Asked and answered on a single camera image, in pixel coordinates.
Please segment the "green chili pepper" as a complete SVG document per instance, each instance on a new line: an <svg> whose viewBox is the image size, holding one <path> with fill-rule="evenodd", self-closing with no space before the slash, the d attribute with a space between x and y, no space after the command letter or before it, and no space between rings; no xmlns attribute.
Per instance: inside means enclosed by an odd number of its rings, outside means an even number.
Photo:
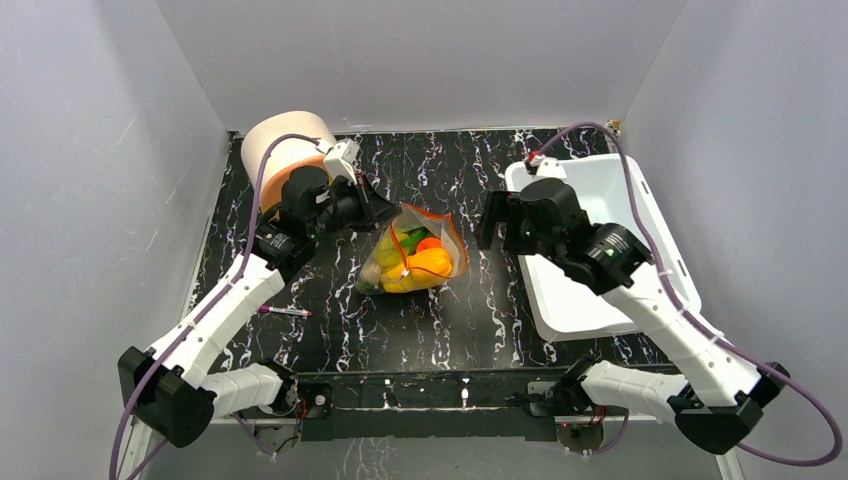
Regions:
<svg viewBox="0 0 848 480"><path fill-rule="evenodd" d="M417 228L405 232L397 232L396 237L401 251L405 255L413 255L417 251L418 245L426 238L431 237L431 233L426 228Z"/></svg>

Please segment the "yellow star fruit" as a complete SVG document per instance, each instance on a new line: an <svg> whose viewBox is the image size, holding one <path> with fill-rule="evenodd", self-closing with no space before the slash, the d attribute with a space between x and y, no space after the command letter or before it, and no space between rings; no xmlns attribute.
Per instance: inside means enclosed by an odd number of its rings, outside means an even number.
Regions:
<svg viewBox="0 0 848 480"><path fill-rule="evenodd" d="M404 262L404 255L395 246L390 234L385 234L379 241L374 258L382 270L394 268Z"/></svg>

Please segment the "orange tomato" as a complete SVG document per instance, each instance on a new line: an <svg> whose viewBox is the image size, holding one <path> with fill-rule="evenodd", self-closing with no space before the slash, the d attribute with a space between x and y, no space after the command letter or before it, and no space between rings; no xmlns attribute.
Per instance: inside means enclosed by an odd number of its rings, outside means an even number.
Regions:
<svg viewBox="0 0 848 480"><path fill-rule="evenodd" d="M442 242L439 238L426 237L417 244L416 252L420 253L420 252L427 250L427 249L442 248L442 247L443 247L443 245L442 245Z"/></svg>

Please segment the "yellow bell pepper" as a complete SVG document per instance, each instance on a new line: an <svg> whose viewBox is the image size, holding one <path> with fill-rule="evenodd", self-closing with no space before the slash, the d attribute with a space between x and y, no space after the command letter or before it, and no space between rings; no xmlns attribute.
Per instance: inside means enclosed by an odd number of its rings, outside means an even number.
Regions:
<svg viewBox="0 0 848 480"><path fill-rule="evenodd" d="M433 248L409 256L407 267L421 284L438 282L452 274L453 260L445 249Z"/></svg>
<svg viewBox="0 0 848 480"><path fill-rule="evenodd" d="M423 288L403 264L386 269L381 274L381 288L386 293L409 293Z"/></svg>

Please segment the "white plastic bin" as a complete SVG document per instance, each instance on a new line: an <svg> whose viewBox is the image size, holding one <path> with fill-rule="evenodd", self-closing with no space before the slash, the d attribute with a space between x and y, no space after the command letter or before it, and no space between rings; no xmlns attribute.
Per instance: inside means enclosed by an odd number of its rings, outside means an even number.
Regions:
<svg viewBox="0 0 848 480"><path fill-rule="evenodd" d="M509 165L506 187L524 202L537 242L519 255L533 320L547 342L635 333L624 309L637 294L645 315L672 292L692 313L702 300L638 163L619 154L561 160L565 180Z"/></svg>

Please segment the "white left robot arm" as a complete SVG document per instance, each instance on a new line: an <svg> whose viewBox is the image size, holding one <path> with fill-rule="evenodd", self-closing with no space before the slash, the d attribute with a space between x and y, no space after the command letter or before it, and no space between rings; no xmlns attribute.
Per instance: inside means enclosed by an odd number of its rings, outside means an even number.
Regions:
<svg viewBox="0 0 848 480"><path fill-rule="evenodd" d="M256 214L245 251L176 327L147 350L128 348L118 361L126 407L177 448L197 440L214 419L254 407L275 416L294 411L293 373L272 360L211 373L214 361L266 301L283 290L343 230L371 232L401 209L362 174L331 179L298 167L280 202Z"/></svg>

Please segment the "clear zip bag orange zipper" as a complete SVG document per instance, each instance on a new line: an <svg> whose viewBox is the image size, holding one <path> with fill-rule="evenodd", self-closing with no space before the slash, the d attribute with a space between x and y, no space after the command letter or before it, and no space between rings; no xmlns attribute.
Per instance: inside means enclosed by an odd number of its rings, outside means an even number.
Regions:
<svg viewBox="0 0 848 480"><path fill-rule="evenodd" d="M363 262L356 289L364 295L431 289L462 276L468 262L451 214L404 203Z"/></svg>

